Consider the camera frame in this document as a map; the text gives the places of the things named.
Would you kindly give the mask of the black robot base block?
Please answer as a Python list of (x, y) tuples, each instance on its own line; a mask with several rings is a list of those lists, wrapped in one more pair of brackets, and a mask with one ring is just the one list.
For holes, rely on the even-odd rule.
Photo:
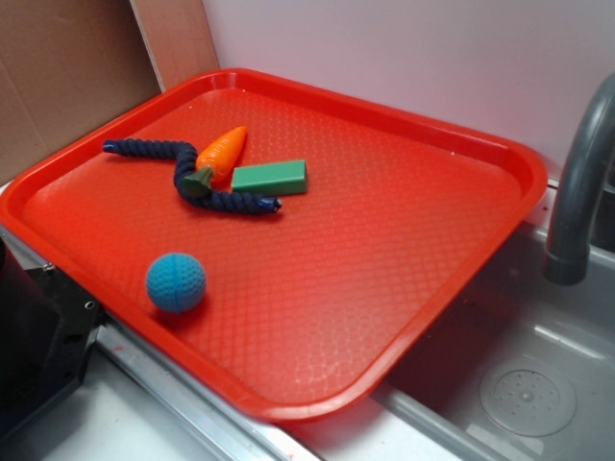
[(61, 269), (24, 269), (1, 244), (1, 439), (83, 382), (100, 304)]

